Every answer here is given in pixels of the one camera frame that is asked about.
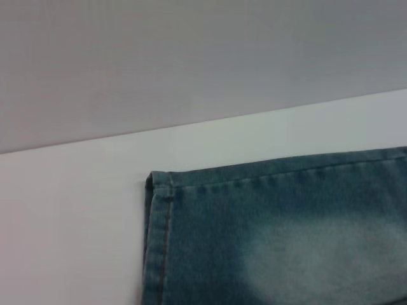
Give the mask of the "blue denim shorts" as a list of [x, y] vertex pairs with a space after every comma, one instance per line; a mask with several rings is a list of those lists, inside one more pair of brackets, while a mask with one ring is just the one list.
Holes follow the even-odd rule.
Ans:
[[407, 147], [150, 173], [141, 305], [407, 305]]

